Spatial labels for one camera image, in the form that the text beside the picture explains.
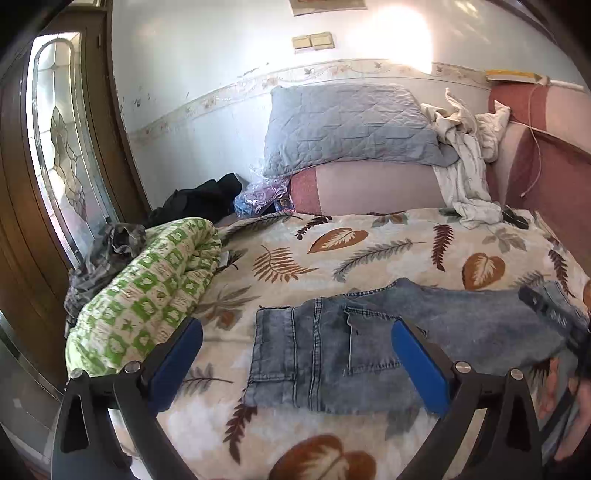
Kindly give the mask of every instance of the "poster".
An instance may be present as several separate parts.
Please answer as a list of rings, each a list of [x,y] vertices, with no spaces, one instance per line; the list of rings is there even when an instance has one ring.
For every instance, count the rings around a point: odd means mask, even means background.
[[[294,15],[332,12],[334,10],[366,10],[365,0],[290,0]]]

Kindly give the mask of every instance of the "blue gripper pad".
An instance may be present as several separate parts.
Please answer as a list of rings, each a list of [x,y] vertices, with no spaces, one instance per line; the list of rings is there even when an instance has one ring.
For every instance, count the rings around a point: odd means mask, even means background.
[[[193,320],[150,381],[147,404],[154,415],[170,408],[202,343],[203,327],[201,322]]]
[[[400,320],[392,325],[392,348],[426,409],[443,418],[452,404],[449,385],[413,333]]]

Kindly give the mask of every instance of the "pink headboard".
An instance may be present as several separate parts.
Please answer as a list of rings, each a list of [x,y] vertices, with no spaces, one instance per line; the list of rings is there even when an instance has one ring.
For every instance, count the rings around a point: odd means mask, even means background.
[[[531,97],[532,126],[540,145],[540,159],[528,123]],[[494,164],[499,198],[514,208],[537,210],[591,274],[591,98],[563,87],[522,83],[495,86],[489,98],[511,107],[512,120]]]

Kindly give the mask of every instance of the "wooden door frame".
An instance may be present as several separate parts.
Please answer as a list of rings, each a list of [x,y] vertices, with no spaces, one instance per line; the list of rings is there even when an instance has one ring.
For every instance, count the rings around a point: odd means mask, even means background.
[[[106,0],[102,7],[68,7],[39,35],[66,31],[75,24],[81,27],[80,30],[86,29],[83,38],[85,55],[82,57],[83,93],[85,105],[92,117],[90,136],[99,170],[119,220],[141,223],[151,208],[139,179],[119,111],[111,50],[112,5],[112,0]],[[98,97],[99,91],[101,98],[108,98],[108,105],[90,98],[93,95]]]
[[[94,26],[88,28],[97,34],[85,40],[97,43],[85,50],[94,63],[85,64],[82,75],[99,169],[119,220],[141,223],[150,206],[123,129],[114,87],[112,1],[100,8],[68,7],[38,35],[55,31],[76,15],[82,23],[94,18]],[[0,82],[0,310],[18,338],[21,353],[60,390],[67,379],[63,302],[72,265],[41,197],[31,157],[26,110],[31,47],[32,42]],[[101,95],[106,101],[100,101]]]

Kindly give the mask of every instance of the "door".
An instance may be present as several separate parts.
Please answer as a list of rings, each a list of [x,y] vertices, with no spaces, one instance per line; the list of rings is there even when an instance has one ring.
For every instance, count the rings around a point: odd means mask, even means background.
[[[111,2],[87,3],[58,15],[0,85],[0,310],[56,386],[69,270],[107,222],[149,209],[113,95]]]

